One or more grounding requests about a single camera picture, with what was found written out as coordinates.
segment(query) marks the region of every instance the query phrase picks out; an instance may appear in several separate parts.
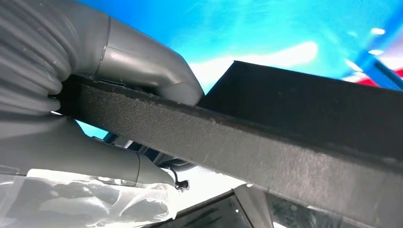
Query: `black cable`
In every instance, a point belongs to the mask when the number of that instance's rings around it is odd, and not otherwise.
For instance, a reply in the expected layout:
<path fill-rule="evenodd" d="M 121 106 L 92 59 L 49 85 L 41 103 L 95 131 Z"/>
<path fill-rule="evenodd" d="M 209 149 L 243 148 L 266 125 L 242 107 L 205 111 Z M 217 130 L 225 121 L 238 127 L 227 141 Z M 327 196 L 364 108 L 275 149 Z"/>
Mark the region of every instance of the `black cable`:
<path fill-rule="evenodd" d="M 178 174 L 176 173 L 176 171 L 172 167 L 169 167 L 169 169 L 173 172 L 173 175 L 175 176 L 175 184 L 177 184 L 179 182 Z"/>

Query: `white surface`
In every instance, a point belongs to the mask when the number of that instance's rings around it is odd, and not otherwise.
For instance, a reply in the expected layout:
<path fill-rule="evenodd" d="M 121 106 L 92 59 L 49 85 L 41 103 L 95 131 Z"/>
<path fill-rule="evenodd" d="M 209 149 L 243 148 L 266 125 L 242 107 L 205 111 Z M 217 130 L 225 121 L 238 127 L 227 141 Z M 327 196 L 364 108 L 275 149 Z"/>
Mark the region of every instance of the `white surface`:
<path fill-rule="evenodd" d="M 180 195 L 178 209 L 183 210 L 220 194 L 230 191 L 245 182 L 236 178 L 215 173 L 197 166 L 188 171 L 178 173 L 179 181 L 188 180 L 190 189 Z"/>

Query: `glass pane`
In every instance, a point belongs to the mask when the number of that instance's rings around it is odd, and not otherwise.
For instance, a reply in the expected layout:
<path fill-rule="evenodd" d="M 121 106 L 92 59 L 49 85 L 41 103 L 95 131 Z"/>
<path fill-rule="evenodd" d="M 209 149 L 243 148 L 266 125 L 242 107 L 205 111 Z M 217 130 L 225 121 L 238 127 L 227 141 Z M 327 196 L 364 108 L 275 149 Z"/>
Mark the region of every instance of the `glass pane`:
<path fill-rule="evenodd" d="M 235 196 L 203 207 L 156 228 L 252 228 Z"/>

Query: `plastic wrap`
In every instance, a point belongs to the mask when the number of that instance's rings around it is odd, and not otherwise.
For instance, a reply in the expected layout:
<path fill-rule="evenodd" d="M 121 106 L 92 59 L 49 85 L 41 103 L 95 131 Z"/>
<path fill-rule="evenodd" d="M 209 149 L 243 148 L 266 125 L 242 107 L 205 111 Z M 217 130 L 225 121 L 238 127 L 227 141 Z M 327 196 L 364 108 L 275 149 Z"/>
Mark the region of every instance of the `plastic wrap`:
<path fill-rule="evenodd" d="M 177 190 L 82 174 L 0 174 L 0 228 L 137 227 L 174 218 Z"/>

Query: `blue background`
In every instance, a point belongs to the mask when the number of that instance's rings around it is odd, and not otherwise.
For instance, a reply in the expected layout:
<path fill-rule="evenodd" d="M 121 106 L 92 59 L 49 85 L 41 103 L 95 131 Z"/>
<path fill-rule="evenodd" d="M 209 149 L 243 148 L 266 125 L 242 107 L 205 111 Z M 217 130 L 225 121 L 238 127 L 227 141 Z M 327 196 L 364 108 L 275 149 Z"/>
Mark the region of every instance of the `blue background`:
<path fill-rule="evenodd" d="M 181 54 L 205 92 L 231 60 L 342 78 L 402 24 L 400 0 L 81 0 Z M 385 34 L 373 34 L 373 28 Z"/>

